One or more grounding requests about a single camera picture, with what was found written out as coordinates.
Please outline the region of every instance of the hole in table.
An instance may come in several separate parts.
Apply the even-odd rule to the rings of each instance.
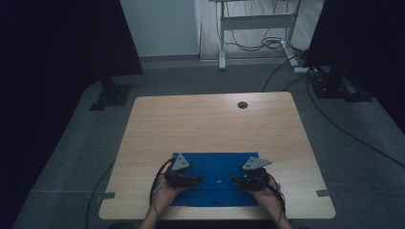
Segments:
[[[246,109],[247,108],[247,103],[246,102],[239,102],[238,103],[238,107],[240,108],[240,109]]]

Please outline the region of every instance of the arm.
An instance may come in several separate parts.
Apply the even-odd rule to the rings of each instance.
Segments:
[[[153,195],[152,205],[149,207],[139,229],[153,229],[159,220],[159,216],[173,202],[176,195],[185,188],[174,188],[167,184],[164,176],[160,176],[156,193]]]
[[[281,188],[280,184],[276,183],[274,179],[271,179],[268,184],[277,190]],[[278,229],[292,229],[292,225],[282,210],[281,202],[271,190],[264,188],[261,191],[248,192],[256,198],[259,205],[270,215]]]

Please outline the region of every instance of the table leg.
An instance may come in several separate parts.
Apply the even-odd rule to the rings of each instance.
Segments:
[[[225,70],[225,45],[224,45],[224,2],[221,3],[221,41],[220,41],[220,70]]]

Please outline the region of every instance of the dark curtain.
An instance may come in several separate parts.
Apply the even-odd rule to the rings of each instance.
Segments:
[[[8,228],[83,91],[142,68],[119,0],[3,0],[0,17],[0,219]]]

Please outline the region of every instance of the wire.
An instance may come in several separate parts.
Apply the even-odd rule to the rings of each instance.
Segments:
[[[287,63],[289,62],[289,60],[291,60],[292,58],[295,58],[295,57],[297,57],[297,56],[299,56],[299,55],[302,55],[302,53],[298,53],[298,54],[295,54],[294,56],[290,57],[289,59],[287,59],[283,64],[281,64],[279,67],[277,67],[277,68],[271,73],[271,75],[267,78],[266,83],[265,83],[265,85],[264,85],[263,88],[262,88],[262,93],[265,91],[266,86],[267,86],[268,81],[270,80],[270,78],[271,78],[279,69],[281,69],[281,67],[283,67],[285,64],[287,64]]]
[[[227,3],[225,3],[225,6],[226,6],[227,15],[230,16],[229,7],[228,7]],[[216,23],[217,23],[216,27],[217,27],[218,39],[221,40],[220,30],[218,28],[218,22],[219,22],[219,20],[218,20],[218,3],[216,3],[216,6],[215,6],[215,17],[216,17]],[[239,44],[238,41],[236,40],[235,34],[234,34],[234,33],[238,32],[238,31],[231,31],[232,38],[235,41],[234,43],[232,43],[232,42],[224,42],[224,44],[237,46],[241,50],[247,51],[247,52],[256,52],[256,51],[258,51],[258,50],[260,50],[261,48],[264,48],[264,47],[267,47],[270,50],[276,50],[276,49],[279,49],[279,48],[283,47],[282,41],[284,41],[285,39],[283,39],[281,37],[266,37],[268,31],[269,31],[269,29],[266,31],[266,33],[265,33],[265,35],[264,35],[264,37],[262,39],[262,45],[260,45],[260,46],[249,47],[249,46],[244,46],[244,45]]]
[[[364,140],[358,138],[357,136],[351,134],[350,132],[346,131],[345,129],[341,128],[340,126],[338,126],[336,123],[334,123],[330,118],[328,118],[328,116],[319,108],[319,106],[316,104],[315,100],[313,99],[312,95],[310,95],[309,92],[309,72],[311,72],[313,70],[309,70],[307,71],[307,92],[308,92],[308,96],[310,98],[310,100],[312,101],[313,105],[315,106],[315,108],[319,111],[319,113],[334,127],[336,127],[337,129],[339,129],[340,131],[342,131],[343,133],[345,133],[346,135],[351,136],[352,138],[354,138],[355,140],[359,141],[360,143],[364,144],[365,146],[369,147],[370,149],[374,150],[375,152],[379,153],[380,155],[386,157],[387,159],[391,160],[392,162],[396,163],[397,165],[399,165],[400,167],[402,167],[403,169],[405,169],[405,165],[403,163],[401,163],[400,161],[398,161],[397,159],[388,156],[387,154],[385,154],[384,152],[378,150],[377,148],[375,148],[374,146],[370,145],[369,143],[365,142]]]
[[[113,168],[114,164],[116,163],[116,161],[114,160],[110,166],[108,166],[108,168],[104,171],[104,173],[102,174],[102,176],[98,179],[95,188],[92,191],[92,196],[89,199],[89,202],[87,203],[87,209],[86,209],[86,228],[89,229],[90,225],[89,225],[89,213],[90,213],[90,206],[92,205],[92,200],[95,197],[95,192],[96,189],[98,187],[98,185],[100,184],[100,182],[105,178],[105,176],[107,175],[108,171],[110,171],[111,168]]]
[[[155,179],[153,180],[153,183],[152,183],[151,192],[149,195],[149,206],[151,206],[153,204],[153,195],[154,195],[154,192],[156,189],[156,184],[158,183],[159,177],[161,175],[161,171],[163,171],[164,167],[166,167],[166,165],[168,163],[173,162],[173,161],[174,161],[174,158],[168,159],[166,162],[164,162],[164,164],[161,165],[158,172],[156,173]]]
[[[298,83],[298,82],[301,81],[304,77],[305,77],[305,75],[302,74],[301,77],[299,77],[298,79],[289,81],[288,84],[286,85],[286,87],[283,89],[283,92],[286,92],[288,89],[290,89],[290,88],[292,87],[292,85],[294,85],[295,83]]]

